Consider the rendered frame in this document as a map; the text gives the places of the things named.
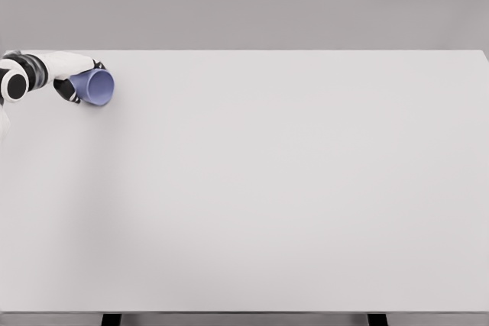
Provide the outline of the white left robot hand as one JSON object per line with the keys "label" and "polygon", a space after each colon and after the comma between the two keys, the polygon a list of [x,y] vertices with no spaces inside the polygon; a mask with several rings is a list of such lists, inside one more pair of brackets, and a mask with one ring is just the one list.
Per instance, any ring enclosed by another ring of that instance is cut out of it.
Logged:
{"label": "white left robot hand", "polygon": [[76,92],[70,77],[93,69],[105,69],[105,65],[89,56],[57,51],[53,54],[53,87],[66,101],[79,104],[81,98]]}

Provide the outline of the blue plastic cup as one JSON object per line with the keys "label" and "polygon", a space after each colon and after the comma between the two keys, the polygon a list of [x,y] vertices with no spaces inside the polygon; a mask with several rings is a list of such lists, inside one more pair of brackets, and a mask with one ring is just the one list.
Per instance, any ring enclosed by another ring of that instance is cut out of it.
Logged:
{"label": "blue plastic cup", "polygon": [[112,98],[115,80],[105,69],[92,69],[69,78],[77,96],[92,105],[106,105]]}

